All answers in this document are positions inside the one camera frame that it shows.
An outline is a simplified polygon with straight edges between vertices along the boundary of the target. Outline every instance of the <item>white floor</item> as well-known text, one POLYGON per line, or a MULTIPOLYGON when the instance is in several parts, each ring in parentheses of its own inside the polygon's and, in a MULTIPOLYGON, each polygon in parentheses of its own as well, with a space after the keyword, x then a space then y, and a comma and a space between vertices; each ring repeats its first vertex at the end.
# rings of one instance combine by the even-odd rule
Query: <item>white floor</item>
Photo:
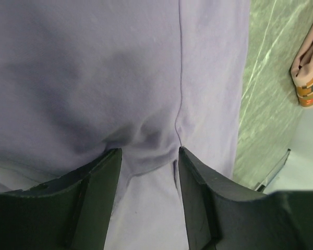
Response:
POLYGON ((313 190, 313 109, 305 110, 290 144, 285 166, 264 193, 277 190, 313 190))
POLYGON ((313 162, 291 151, 285 166, 264 190, 313 190, 313 162))

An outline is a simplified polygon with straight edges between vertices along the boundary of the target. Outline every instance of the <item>green marble wall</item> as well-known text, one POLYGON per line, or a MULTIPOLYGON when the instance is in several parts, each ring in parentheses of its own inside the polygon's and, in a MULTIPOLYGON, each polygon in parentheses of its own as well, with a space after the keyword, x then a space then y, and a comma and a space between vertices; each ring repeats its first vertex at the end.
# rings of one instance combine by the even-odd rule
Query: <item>green marble wall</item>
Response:
POLYGON ((289 70, 313 0, 253 0, 234 180, 254 189, 285 155, 302 114, 289 70))

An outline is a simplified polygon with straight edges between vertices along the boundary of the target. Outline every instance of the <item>lavender shirt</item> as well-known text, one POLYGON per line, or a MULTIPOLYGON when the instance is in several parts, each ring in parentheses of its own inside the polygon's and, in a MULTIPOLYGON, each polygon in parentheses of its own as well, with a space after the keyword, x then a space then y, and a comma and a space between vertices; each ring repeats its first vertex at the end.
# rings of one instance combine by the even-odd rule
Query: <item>lavender shirt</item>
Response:
POLYGON ((0 192, 121 147, 106 249, 187 249, 178 148, 231 177, 249 4, 0 0, 0 192))

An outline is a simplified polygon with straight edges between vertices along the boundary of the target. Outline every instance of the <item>orange patterned cloth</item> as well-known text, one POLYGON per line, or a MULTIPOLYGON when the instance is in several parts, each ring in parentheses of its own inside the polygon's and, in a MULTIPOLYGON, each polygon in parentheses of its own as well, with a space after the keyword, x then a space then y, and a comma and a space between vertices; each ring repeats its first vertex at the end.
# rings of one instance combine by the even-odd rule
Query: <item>orange patterned cloth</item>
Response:
POLYGON ((291 75, 300 105, 313 107, 313 25, 292 64, 291 75))

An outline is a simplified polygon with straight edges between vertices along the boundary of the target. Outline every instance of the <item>pink towel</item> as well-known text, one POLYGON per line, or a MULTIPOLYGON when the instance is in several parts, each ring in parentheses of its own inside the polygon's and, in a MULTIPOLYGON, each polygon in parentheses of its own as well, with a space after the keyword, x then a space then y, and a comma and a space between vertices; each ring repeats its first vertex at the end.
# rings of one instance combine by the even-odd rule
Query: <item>pink towel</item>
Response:
POLYGON ((313 107, 313 25, 294 59, 291 75, 300 105, 313 107))

